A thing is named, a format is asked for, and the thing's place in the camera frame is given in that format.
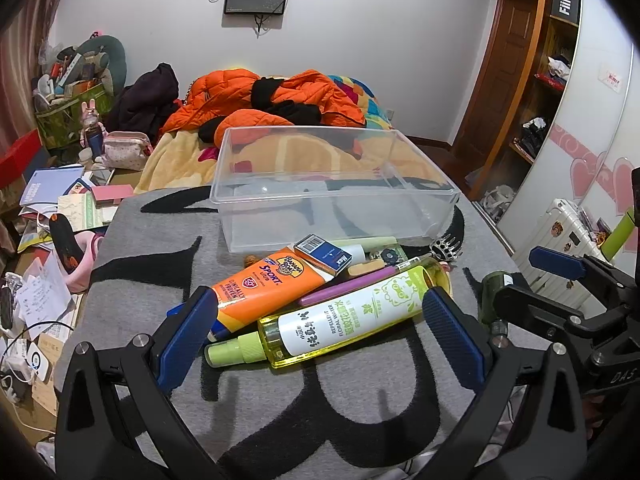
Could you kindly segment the orange sunscreen tube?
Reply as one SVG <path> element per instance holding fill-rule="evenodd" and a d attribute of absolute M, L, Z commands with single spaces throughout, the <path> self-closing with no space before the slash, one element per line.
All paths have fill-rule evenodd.
<path fill-rule="evenodd" d="M 207 340 L 228 339 L 264 316 L 331 281 L 333 276 L 296 255 L 289 247 L 257 260 L 212 286 L 218 301 Z"/>

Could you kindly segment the dark green glass bottle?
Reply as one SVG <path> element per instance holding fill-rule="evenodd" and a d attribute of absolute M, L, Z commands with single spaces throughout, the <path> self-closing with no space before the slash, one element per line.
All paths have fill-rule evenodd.
<path fill-rule="evenodd" d="M 478 307 L 478 320 L 486 327 L 498 320 L 494 307 L 495 298 L 501 289 L 513 284 L 512 275 L 504 271 L 495 271 L 487 274 L 480 282 L 480 306 Z"/>

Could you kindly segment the yellow-green spray bottle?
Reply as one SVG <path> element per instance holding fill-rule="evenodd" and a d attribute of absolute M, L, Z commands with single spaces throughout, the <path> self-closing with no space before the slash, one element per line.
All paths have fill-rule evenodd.
<path fill-rule="evenodd" d="M 274 370 L 309 361 L 414 318 L 436 286 L 451 292 L 449 269 L 427 258 L 344 296 L 261 318 L 253 333 L 207 346 L 204 359 L 213 368 L 266 362 Z"/>

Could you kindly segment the small green patterned box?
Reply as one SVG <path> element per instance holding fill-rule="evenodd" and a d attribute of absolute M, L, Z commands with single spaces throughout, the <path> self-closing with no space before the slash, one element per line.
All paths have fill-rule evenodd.
<path fill-rule="evenodd" d="M 371 260 L 382 260 L 386 266 L 396 266 L 396 264 L 408 260 L 408 256 L 404 251 L 404 248 L 398 244 L 373 249 L 372 252 L 370 252 L 369 257 Z"/>

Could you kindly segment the small wooden block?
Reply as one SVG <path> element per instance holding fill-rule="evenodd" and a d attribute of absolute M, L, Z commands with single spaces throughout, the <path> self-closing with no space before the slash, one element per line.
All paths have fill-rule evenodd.
<path fill-rule="evenodd" d="M 350 278 L 359 278 L 360 276 L 370 274 L 385 268 L 389 268 L 390 265 L 382 259 L 369 260 L 363 263 L 357 263 L 350 266 L 347 269 L 347 274 Z"/>

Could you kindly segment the pale green stick tube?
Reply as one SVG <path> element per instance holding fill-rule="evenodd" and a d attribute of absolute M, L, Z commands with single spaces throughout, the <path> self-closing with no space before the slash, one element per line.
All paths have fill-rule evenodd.
<path fill-rule="evenodd" d="M 393 236 L 368 236 L 344 238 L 344 240 L 332 240 L 332 244 L 338 247 L 359 245 L 364 252 L 372 252 L 378 248 L 396 245 L 398 240 Z"/>

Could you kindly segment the blue card box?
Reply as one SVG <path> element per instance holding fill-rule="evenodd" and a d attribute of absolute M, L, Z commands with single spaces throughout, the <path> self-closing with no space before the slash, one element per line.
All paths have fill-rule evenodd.
<path fill-rule="evenodd" d="M 333 276 L 352 263 L 352 255 L 317 234 L 309 234 L 293 246 L 296 255 Z"/>

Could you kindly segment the clear plastic storage box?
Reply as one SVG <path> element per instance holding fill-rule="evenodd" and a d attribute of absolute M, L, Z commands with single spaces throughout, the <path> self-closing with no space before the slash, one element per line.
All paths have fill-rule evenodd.
<path fill-rule="evenodd" d="M 258 254 L 308 234 L 430 242 L 459 189 L 398 130 L 265 126 L 224 133 L 210 199 L 229 252 Z"/>

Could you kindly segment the wooden door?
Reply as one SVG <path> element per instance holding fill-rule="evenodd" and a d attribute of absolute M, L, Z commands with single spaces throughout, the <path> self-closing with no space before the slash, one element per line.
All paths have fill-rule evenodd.
<path fill-rule="evenodd" d="M 480 73 L 454 141 L 454 180 L 472 196 L 497 145 L 532 44 L 538 0 L 498 0 Z"/>

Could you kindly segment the colourful yellow fleece blanket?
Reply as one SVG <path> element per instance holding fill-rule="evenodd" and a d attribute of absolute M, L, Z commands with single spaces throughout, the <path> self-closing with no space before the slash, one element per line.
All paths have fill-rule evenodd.
<path fill-rule="evenodd" d="M 362 128 L 263 126 L 228 128 L 233 132 L 231 166 L 239 172 L 329 172 L 378 170 L 389 159 L 403 177 L 441 184 L 434 162 L 413 144 L 395 136 L 373 94 L 360 82 L 331 78 L 363 111 Z M 213 180 L 221 146 L 205 144 L 198 130 L 162 133 L 142 171 L 137 193 L 160 188 L 200 186 Z"/>

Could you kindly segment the pink rabbit figure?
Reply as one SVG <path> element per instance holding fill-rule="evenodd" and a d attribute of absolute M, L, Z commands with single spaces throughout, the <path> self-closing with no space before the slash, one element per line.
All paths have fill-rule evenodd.
<path fill-rule="evenodd" d="M 81 103 L 80 125 L 81 146 L 88 148 L 93 157 L 101 156 L 103 154 L 103 142 L 106 137 L 106 130 L 100 121 L 95 99 Z"/>

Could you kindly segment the red box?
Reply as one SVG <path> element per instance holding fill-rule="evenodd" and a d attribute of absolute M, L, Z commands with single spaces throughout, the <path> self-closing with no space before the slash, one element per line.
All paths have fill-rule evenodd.
<path fill-rule="evenodd" d="M 1 157 L 0 186 L 5 188 L 24 174 L 42 148 L 37 129 L 17 139 Z"/>

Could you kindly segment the orange down jacket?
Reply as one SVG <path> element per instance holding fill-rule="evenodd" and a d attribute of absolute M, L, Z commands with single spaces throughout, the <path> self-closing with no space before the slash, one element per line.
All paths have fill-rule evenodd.
<path fill-rule="evenodd" d="M 290 78 L 267 78 L 246 70 L 214 70 L 195 79 L 186 99 L 169 116 L 161 133 L 215 127 L 213 144 L 224 130 L 257 125 L 362 128 L 366 118 L 358 105 L 331 78 L 305 70 Z"/>

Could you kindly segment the green storage bag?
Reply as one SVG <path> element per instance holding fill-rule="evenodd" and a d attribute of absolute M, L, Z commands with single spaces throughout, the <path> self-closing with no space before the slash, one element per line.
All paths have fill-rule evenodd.
<path fill-rule="evenodd" d="M 113 96 L 106 92 L 103 84 L 98 84 L 73 99 L 35 114 L 40 140 L 47 150 L 65 148 L 79 141 L 82 129 L 81 103 L 91 99 L 96 101 L 96 110 L 100 115 L 106 114 L 113 106 Z"/>

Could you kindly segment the striped pink curtain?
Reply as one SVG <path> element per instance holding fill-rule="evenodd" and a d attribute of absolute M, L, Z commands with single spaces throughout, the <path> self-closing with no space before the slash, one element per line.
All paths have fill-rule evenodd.
<path fill-rule="evenodd" d="M 35 128 L 32 80 L 60 0 L 1 0 L 1 151 Z"/>

